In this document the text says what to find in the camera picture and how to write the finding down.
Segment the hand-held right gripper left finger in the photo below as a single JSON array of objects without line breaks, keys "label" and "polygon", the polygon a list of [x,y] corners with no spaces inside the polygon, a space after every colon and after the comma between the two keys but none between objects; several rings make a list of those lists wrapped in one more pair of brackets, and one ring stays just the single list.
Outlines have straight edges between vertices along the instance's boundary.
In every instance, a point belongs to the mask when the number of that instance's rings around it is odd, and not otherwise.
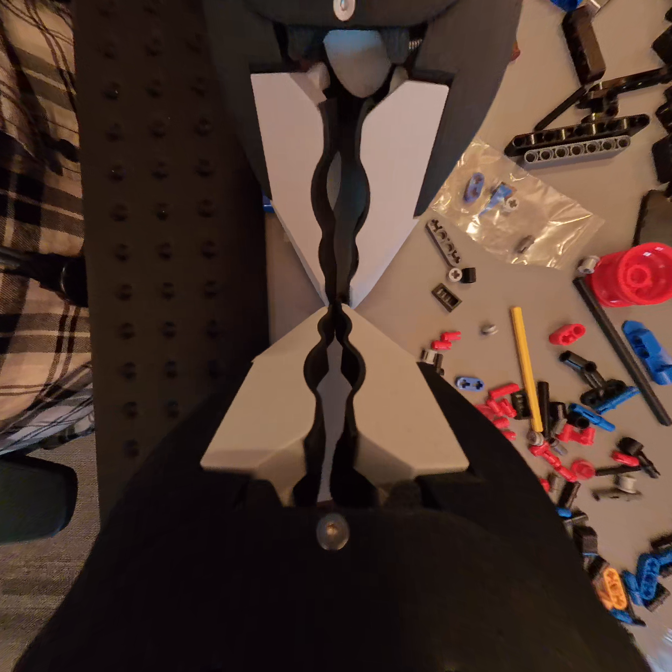
[{"label": "hand-held right gripper left finger", "polygon": [[269,481],[284,503],[316,504],[326,448],[318,387],[334,335],[333,308],[322,308],[253,360],[200,461],[204,470]]}]

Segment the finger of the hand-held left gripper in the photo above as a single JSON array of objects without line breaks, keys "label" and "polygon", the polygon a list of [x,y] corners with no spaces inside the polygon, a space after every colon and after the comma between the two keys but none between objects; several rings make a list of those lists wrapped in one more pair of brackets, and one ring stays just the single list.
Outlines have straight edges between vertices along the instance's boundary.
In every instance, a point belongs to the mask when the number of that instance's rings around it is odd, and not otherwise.
[{"label": "finger of the hand-held left gripper", "polygon": [[439,83],[406,80],[365,117],[359,157],[369,200],[356,235],[349,306],[377,284],[415,228],[415,209],[449,95]]},{"label": "finger of the hand-held left gripper", "polygon": [[269,196],[305,272],[329,304],[323,265],[333,261],[335,217],[329,199],[331,160],[328,71],[251,75]]}]

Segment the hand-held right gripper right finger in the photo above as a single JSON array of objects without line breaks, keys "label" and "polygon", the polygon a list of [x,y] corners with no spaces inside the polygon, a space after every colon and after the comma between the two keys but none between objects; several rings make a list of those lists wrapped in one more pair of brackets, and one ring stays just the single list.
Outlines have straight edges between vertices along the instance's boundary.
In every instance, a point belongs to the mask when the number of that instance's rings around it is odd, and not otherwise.
[{"label": "hand-held right gripper right finger", "polygon": [[351,308],[333,308],[350,385],[333,455],[338,505],[376,505],[380,491],[420,476],[463,473],[468,458],[419,362]]}]

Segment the dark grey thin liftarm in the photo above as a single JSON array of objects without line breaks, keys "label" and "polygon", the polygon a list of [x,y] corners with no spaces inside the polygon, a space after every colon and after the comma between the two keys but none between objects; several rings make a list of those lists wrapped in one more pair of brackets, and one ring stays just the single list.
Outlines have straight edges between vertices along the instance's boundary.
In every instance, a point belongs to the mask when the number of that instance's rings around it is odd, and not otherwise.
[{"label": "dark grey thin liftarm", "polygon": [[443,224],[437,219],[430,219],[425,223],[425,229],[444,261],[450,267],[459,267],[462,257]]}]

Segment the grey desk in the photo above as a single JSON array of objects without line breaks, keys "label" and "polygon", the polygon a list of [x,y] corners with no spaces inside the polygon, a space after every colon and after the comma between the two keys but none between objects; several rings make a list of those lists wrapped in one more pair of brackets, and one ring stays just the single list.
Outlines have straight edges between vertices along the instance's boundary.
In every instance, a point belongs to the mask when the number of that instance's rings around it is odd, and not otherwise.
[{"label": "grey desk", "polygon": [[[621,77],[654,69],[660,61],[651,50],[652,42],[668,26],[664,15],[670,1],[609,1],[595,16],[594,29],[606,61],[606,77]],[[521,55],[511,64],[498,95],[477,137],[497,150],[522,132],[529,132],[539,120],[575,89],[575,73],[560,28],[561,12],[550,1],[524,1],[517,32]],[[632,147],[612,159],[566,164],[534,171],[540,179],[585,209],[604,220],[577,259],[584,255],[603,255],[628,247],[641,198],[658,186],[651,159],[651,146],[663,137],[664,129],[655,118],[655,109],[663,98],[664,87],[651,87],[619,97],[621,114],[647,113],[649,127],[638,133]],[[583,323],[584,339],[575,351],[592,357],[603,375],[629,380],[618,358],[595,325],[592,315],[572,286],[577,261],[564,271],[509,265],[494,258],[466,234],[448,226],[466,264],[475,266],[476,283],[456,289],[462,305],[449,315],[430,296],[443,278],[444,264],[424,230],[425,217],[408,237],[381,279],[357,307],[369,322],[395,340],[415,357],[426,340],[440,329],[462,332],[462,341],[443,361],[446,375],[478,376],[488,385],[519,382],[516,349],[513,341],[509,308],[522,307],[527,338],[536,376],[550,383],[553,395],[567,403],[577,399],[580,380],[557,361],[559,349],[551,346],[548,334],[569,322]],[[305,318],[319,309],[312,283],[286,237],[281,223],[273,214],[265,220],[267,242],[268,295],[271,302],[271,339],[280,339]],[[618,332],[624,320],[642,321],[671,349],[671,301],[655,307],[608,309]],[[480,334],[483,324],[493,323],[499,332],[490,337]],[[574,458],[594,460],[596,466],[608,464],[609,454],[619,436],[632,436],[643,445],[652,445],[646,454],[661,475],[668,467],[663,458],[654,456],[671,436],[671,428],[657,423],[640,399],[632,399],[613,413],[617,432],[598,431],[595,445],[583,449],[568,446],[566,464]],[[596,501],[592,489],[609,485],[608,478],[597,484],[582,486],[578,506],[587,512],[589,523],[599,535],[600,550],[620,570],[634,571],[638,555],[649,548],[658,532],[644,532],[632,542],[621,533],[613,533],[611,524],[600,514],[610,514],[624,505],[623,516],[634,513],[635,505],[644,505],[653,495],[646,495],[655,484],[645,476],[636,478],[643,493],[639,501]],[[656,671],[671,670],[671,598],[650,614],[637,609],[646,627],[629,628],[639,647]]]}]

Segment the black short axle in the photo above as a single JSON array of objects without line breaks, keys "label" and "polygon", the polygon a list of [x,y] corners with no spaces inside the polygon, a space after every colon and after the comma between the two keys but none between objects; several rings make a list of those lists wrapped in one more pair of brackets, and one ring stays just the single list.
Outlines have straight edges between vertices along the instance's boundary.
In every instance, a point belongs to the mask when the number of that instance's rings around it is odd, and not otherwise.
[{"label": "black short axle", "polygon": [[546,116],[544,116],[542,120],[534,126],[533,131],[540,132],[548,128],[550,124],[554,122],[558,117],[560,117],[563,113],[568,111],[572,106],[576,105],[585,95],[586,90],[587,87],[585,85],[579,87],[576,91],[570,94],[565,100],[563,100],[559,105],[557,105],[551,112],[549,112]]}]

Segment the black rectangular panel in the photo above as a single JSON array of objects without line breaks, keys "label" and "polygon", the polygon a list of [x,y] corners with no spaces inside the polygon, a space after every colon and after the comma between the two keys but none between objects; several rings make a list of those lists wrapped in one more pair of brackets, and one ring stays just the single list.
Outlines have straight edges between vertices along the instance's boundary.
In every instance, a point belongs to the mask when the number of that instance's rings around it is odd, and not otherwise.
[{"label": "black rectangular panel", "polygon": [[561,24],[576,76],[582,86],[600,81],[606,72],[606,62],[592,21],[591,10],[582,5],[567,12]]}]

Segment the yellow axle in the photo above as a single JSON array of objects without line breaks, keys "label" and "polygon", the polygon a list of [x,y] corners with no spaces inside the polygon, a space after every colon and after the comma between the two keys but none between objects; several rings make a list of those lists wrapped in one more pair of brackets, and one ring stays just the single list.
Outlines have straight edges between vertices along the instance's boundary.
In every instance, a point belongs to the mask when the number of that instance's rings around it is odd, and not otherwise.
[{"label": "yellow axle", "polygon": [[513,326],[514,337],[516,341],[517,357],[524,383],[527,401],[530,406],[531,427],[536,433],[543,433],[544,425],[540,412],[538,393],[536,391],[536,382],[533,375],[532,360],[527,342],[524,316],[522,308],[510,308],[511,322]]}]

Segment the pile of small connector pieces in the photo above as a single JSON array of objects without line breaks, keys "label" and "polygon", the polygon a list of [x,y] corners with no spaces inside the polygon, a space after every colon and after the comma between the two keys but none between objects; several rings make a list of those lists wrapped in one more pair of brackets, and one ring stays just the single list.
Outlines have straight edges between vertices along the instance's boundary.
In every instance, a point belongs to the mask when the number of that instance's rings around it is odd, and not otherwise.
[{"label": "pile of small connector pieces", "polygon": [[[668,470],[660,475],[646,454],[652,445],[642,445],[634,437],[622,436],[614,446],[618,460],[608,466],[595,467],[584,458],[565,466],[559,445],[574,441],[590,447],[595,428],[587,417],[570,411],[548,398],[548,384],[536,383],[536,409],[540,412],[540,429],[530,430],[527,440],[530,454],[543,460],[551,473],[532,486],[537,476],[530,470],[511,439],[508,426],[499,420],[533,418],[531,393],[516,384],[507,384],[492,391],[488,400],[476,407],[468,404],[459,391],[448,390],[441,377],[442,356],[450,349],[459,332],[441,335],[425,346],[420,368],[430,390],[438,393],[440,407],[448,410],[450,427],[470,465],[465,472],[447,475],[420,476],[417,487],[423,506],[429,510],[451,514],[497,537],[508,550],[516,550],[525,566],[544,582],[553,603],[567,612],[577,627],[602,622],[602,613],[615,614],[619,622],[644,626],[632,609],[633,604],[654,612],[670,591],[660,582],[671,580],[671,532],[663,533],[663,522],[671,523],[671,437],[663,448],[655,448],[654,456],[663,458]],[[613,533],[621,533],[625,542],[644,532],[658,532],[651,549],[644,553],[643,570],[624,573],[624,588],[611,597],[606,575],[611,566],[599,553],[597,532],[581,512],[559,516],[557,508],[571,509],[581,483],[611,477],[610,487],[598,488],[592,496],[597,500],[639,497],[634,481],[639,476],[653,478],[646,495],[654,496],[644,505],[635,505],[634,513],[623,516],[624,505],[610,514],[600,514],[611,524]]]}]

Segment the black short beam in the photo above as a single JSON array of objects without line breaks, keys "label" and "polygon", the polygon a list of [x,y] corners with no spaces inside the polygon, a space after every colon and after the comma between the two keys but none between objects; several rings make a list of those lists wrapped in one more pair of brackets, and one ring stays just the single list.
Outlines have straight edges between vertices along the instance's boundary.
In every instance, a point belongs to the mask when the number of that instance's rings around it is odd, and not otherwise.
[{"label": "black short beam", "polygon": [[588,115],[616,117],[619,112],[618,93],[613,89],[590,89],[586,91],[576,107],[586,110]]}]

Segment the dark grey long beam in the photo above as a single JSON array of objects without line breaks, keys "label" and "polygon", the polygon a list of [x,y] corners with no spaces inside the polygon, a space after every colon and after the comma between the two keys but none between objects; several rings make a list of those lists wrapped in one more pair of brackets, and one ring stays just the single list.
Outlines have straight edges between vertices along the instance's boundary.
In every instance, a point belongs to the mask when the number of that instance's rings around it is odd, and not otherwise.
[{"label": "dark grey long beam", "polygon": [[582,161],[609,159],[630,147],[628,135],[555,145],[526,152],[520,165],[526,169]]}]

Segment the black long axle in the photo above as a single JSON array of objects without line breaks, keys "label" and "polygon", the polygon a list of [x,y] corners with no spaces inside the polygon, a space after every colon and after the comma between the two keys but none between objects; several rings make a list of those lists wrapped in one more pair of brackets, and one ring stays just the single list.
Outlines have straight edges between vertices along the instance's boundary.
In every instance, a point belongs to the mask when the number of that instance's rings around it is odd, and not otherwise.
[{"label": "black long axle", "polygon": [[615,326],[606,314],[605,309],[600,305],[592,290],[589,288],[587,281],[583,277],[577,276],[573,279],[573,285],[583,300],[585,307],[587,307],[588,311],[593,316],[600,331],[609,342],[609,345],[617,358],[625,367],[628,374],[630,374],[632,381],[640,391],[644,402],[651,410],[653,416],[662,426],[670,427],[671,416],[651,387],[642,367],[635,360],[630,347],[626,345],[625,340],[619,335]]}]

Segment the blue wedge panel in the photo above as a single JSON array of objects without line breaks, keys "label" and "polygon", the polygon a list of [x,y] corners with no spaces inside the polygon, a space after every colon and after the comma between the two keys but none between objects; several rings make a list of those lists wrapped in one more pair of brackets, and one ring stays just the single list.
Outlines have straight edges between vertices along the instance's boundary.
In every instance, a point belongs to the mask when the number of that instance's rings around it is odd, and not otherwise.
[{"label": "blue wedge panel", "polygon": [[643,323],[632,320],[623,322],[622,332],[651,380],[660,386],[670,386],[671,355],[654,333]]}]

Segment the black glossy curved panel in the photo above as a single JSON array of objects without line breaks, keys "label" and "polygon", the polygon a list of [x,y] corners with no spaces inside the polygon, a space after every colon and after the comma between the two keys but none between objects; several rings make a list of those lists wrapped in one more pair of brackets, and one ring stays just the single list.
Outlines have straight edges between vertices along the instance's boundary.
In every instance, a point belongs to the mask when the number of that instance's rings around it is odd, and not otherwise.
[{"label": "black glossy curved panel", "polygon": [[671,247],[671,198],[650,190],[642,198],[632,246],[661,243]]}]

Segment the red wheel rim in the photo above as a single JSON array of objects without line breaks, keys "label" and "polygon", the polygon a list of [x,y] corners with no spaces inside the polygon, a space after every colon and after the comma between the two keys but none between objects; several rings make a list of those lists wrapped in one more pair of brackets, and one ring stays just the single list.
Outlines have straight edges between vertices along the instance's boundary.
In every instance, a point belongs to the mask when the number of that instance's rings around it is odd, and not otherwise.
[{"label": "red wheel rim", "polygon": [[606,308],[659,305],[671,299],[671,248],[644,243],[600,258],[587,285]]}]

